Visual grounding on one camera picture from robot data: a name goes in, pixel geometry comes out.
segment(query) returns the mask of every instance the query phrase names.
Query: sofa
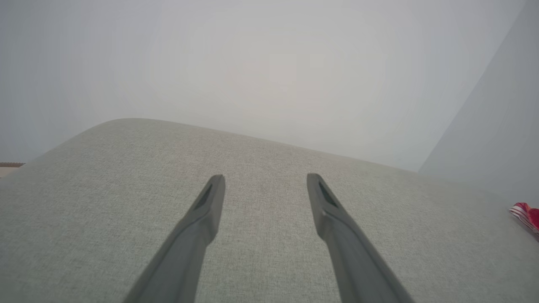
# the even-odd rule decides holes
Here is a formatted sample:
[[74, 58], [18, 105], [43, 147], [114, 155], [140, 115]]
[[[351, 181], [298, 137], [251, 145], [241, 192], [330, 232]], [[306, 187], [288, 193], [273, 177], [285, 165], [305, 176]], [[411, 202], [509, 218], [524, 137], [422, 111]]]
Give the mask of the sofa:
[[0, 302], [122, 302], [215, 174], [196, 302], [340, 302], [306, 187], [320, 174], [417, 303], [538, 302], [509, 201], [348, 157], [180, 123], [93, 127], [0, 179]]

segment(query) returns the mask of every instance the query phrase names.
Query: white wall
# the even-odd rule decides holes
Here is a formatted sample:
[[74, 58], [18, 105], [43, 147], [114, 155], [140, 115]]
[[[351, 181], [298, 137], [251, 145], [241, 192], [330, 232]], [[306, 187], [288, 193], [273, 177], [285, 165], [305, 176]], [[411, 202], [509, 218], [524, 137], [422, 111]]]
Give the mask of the white wall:
[[0, 161], [116, 118], [417, 171], [524, 0], [9, 0]]
[[420, 173], [539, 206], [539, 1], [526, 4]]

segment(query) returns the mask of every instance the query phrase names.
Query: gray cushion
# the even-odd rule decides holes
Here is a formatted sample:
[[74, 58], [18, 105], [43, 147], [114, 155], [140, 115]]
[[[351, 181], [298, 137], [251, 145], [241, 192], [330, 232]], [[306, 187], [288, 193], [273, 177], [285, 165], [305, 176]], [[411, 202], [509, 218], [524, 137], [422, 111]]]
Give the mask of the gray cushion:
[[339, 302], [306, 189], [319, 173], [417, 302], [537, 302], [539, 243], [510, 203], [252, 137], [123, 119], [0, 179], [0, 301], [121, 302], [213, 174], [198, 302]]

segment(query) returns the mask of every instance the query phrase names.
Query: red and white striped fabric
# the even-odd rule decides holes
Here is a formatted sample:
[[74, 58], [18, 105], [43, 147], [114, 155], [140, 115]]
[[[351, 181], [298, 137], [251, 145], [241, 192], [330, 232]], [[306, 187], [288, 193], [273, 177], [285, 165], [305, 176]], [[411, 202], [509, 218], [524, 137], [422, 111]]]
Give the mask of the red and white striped fabric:
[[531, 229], [539, 241], [539, 209], [531, 208], [527, 203], [516, 203], [509, 212]]

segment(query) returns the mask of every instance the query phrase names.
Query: brown trim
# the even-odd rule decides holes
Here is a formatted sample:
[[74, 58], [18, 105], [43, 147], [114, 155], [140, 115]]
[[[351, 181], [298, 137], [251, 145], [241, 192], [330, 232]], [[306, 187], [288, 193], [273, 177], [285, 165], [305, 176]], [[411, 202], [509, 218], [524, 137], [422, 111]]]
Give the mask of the brown trim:
[[0, 162], [0, 167], [21, 167], [24, 163]]

